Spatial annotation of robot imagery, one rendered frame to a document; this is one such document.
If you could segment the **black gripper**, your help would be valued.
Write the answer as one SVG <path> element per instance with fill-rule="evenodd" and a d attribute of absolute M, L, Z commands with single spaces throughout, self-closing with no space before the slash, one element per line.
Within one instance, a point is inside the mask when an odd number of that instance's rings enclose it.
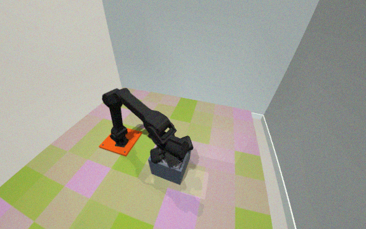
<path fill-rule="evenodd" d="M 191 151 L 191 150 L 193 150 L 194 148 L 193 148 L 193 144 L 192 144 L 192 142 L 191 142 L 191 139 L 190 139 L 190 137 L 187 135 L 187 136 L 185 136 L 185 137 L 183 137 L 183 138 L 181 138 L 181 139 L 184 139 L 186 142 L 188 142 L 189 143 L 189 149 L 188 149 L 188 151 Z M 159 163 L 160 161 L 161 161 L 161 159 L 160 159 L 160 155 L 161 155 L 161 157 L 162 157 L 162 159 L 163 160 L 165 160 L 165 156 L 163 156 L 163 154 L 162 154 L 162 152 L 164 152 L 164 151 L 167 151 L 166 149 L 161 149 L 161 151 L 158 151 L 158 147 L 156 147 L 156 148 L 153 148 L 151 151 L 150 151 L 150 154 L 151 154 L 151 161 L 153 162 L 153 163 Z"/>

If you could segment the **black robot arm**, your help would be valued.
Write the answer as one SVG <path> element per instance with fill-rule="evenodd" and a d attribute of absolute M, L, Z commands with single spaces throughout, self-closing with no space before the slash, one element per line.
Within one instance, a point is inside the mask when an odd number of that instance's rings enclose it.
<path fill-rule="evenodd" d="M 143 102 L 134 97 L 129 89 L 115 88 L 102 95 L 103 103 L 109 107 L 113 128 L 109 136 L 115 141 L 115 146 L 125 147 L 128 139 L 125 134 L 128 129 L 123 126 L 121 116 L 121 106 L 124 104 L 133 114 L 140 118 L 144 123 L 144 128 L 148 131 L 148 137 L 160 149 L 166 149 L 162 152 L 166 163 L 173 167 L 183 162 L 184 156 L 189 149 L 189 143 L 184 139 L 175 137 L 176 129 L 171 121 L 159 111 L 149 109 Z M 167 132 L 165 130 L 169 128 Z"/>

